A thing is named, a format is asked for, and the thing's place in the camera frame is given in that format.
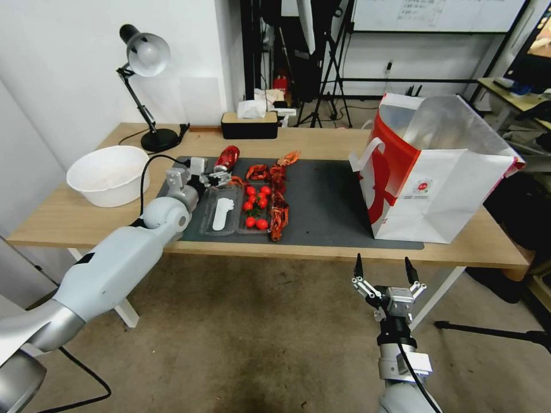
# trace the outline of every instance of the white plastic bowl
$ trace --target white plastic bowl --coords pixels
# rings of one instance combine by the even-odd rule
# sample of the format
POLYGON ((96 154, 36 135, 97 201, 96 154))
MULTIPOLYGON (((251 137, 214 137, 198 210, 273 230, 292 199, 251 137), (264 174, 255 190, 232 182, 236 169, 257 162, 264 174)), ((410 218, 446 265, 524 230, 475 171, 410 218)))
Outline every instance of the white plastic bowl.
MULTIPOLYGON (((110 146, 91 152, 67 171, 67 185, 99 207, 118 207, 139 198, 139 182, 148 155, 135 146, 110 146)), ((149 171, 143 191, 149 187, 149 171)))

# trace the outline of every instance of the red and white paper bag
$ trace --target red and white paper bag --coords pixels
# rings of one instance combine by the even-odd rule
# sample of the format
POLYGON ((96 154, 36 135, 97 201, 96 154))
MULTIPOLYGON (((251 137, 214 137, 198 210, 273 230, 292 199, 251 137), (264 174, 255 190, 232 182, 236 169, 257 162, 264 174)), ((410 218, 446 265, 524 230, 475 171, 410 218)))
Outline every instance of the red and white paper bag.
POLYGON ((524 166, 458 96, 387 93, 362 156, 349 155, 377 239, 450 243, 524 166))

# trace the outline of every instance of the gray mat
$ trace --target gray mat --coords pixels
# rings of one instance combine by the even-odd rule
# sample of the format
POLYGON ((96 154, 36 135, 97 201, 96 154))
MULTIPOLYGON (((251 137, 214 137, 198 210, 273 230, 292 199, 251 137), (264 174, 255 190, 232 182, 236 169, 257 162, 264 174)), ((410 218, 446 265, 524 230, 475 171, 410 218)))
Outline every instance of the gray mat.
MULTIPOLYGON (((185 161, 189 157, 179 157, 185 161)), ((209 167, 216 158, 208 158, 209 167)), ((234 175, 244 177, 249 166, 263 163, 271 166, 274 159, 240 158, 234 175)), ((283 230, 278 242, 283 245, 400 248, 422 250, 424 244, 410 241, 385 241, 373 238, 358 179, 352 173, 347 161, 325 161, 299 159, 287 168, 287 191, 285 200, 289 203, 289 224, 283 230)), ((159 196, 167 193, 166 182, 159 196)), ((234 233, 214 237, 199 233, 203 219, 207 194, 201 198, 193 219, 184 231, 182 241, 236 242, 252 244, 272 243, 265 235, 243 235, 234 233)))

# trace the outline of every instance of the black stand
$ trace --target black stand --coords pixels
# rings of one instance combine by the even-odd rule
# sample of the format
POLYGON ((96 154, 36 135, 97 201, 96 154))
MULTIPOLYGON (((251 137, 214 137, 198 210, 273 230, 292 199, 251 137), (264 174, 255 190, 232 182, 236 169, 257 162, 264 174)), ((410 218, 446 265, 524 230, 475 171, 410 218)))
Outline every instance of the black stand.
POLYGON ((435 321, 434 326, 440 330, 458 330, 467 333, 484 334, 485 336, 513 338, 515 340, 531 341, 540 344, 551 354, 551 337, 543 331, 527 331, 526 333, 494 330, 481 327, 451 324, 449 321, 435 321))
POLYGON ((138 105, 139 113, 142 115, 149 126, 149 132, 142 136, 142 147, 145 150, 151 152, 163 152, 165 150, 178 146, 182 141, 182 138, 176 132, 171 129, 155 128, 155 118, 149 112, 149 110, 144 105, 142 105, 142 103, 139 101, 138 97, 132 90, 130 83, 128 82, 128 78, 135 74, 133 71, 129 70, 128 67, 129 65, 127 63, 122 68, 118 68, 117 73, 125 83, 126 88, 132 96, 132 99, 134 99, 136 105, 138 105))
MULTIPOLYGON (((346 99, 344 98, 344 89, 343 89, 343 78, 340 77, 340 64, 342 63, 343 58, 343 51, 344 51, 344 44, 346 43, 346 35, 348 33, 349 36, 351 36, 351 30, 346 30, 350 28, 350 24, 352 22, 352 11, 354 9, 354 0, 349 0, 346 6, 346 9, 344 11, 344 17, 343 22, 340 25, 339 28, 339 34, 337 35, 337 40, 333 40, 333 37, 331 36, 331 27, 328 27, 326 31, 324 32, 324 38, 327 44, 329 44, 329 65, 327 66, 327 70, 325 72, 325 76, 323 78, 323 82, 321 83, 320 92, 317 96, 317 102, 316 102, 316 108, 312 113, 310 113, 308 116, 306 116, 304 119, 301 119, 302 111, 304 110, 304 102, 300 105, 300 110, 298 112, 298 119, 297 124, 295 125, 298 127, 302 123, 306 122, 308 119, 312 119, 310 122, 310 127, 316 127, 316 121, 320 125, 320 127, 323 127, 321 125, 320 120, 320 104, 321 100, 324 98, 324 92, 325 92, 325 86, 328 83, 329 79, 329 73, 331 73, 332 66, 335 66, 335 86, 333 87, 333 94, 327 92, 327 98, 331 104, 332 107, 332 115, 331 119, 334 121, 337 117, 337 108, 335 106, 335 92, 337 84, 340 88, 340 98, 343 100, 344 103, 344 109, 346 110, 346 117, 348 119, 348 127, 352 127, 352 122, 350 121, 350 114, 348 113, 348 106, 346 104, 346 99), (340 54, 339 54, 339 62, 337 63, 336 55, 337 55, 337 48, 340 47, 340 54)), ((324 61, 325 61, 325 53, 321 54, 321 67, 323 67, 324 61)))

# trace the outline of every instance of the lamp base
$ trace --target lamp base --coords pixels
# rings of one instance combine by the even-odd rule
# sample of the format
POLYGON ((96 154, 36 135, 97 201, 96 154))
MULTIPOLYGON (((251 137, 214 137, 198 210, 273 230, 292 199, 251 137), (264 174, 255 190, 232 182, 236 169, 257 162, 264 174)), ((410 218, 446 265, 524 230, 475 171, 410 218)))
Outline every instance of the lamp base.
POLYGON ((151 152, 163 152, 167 149, 178 146, 180 137, 171 129, 157 129, 156 132, 149 131, 142 136, 142 147, 151 152))

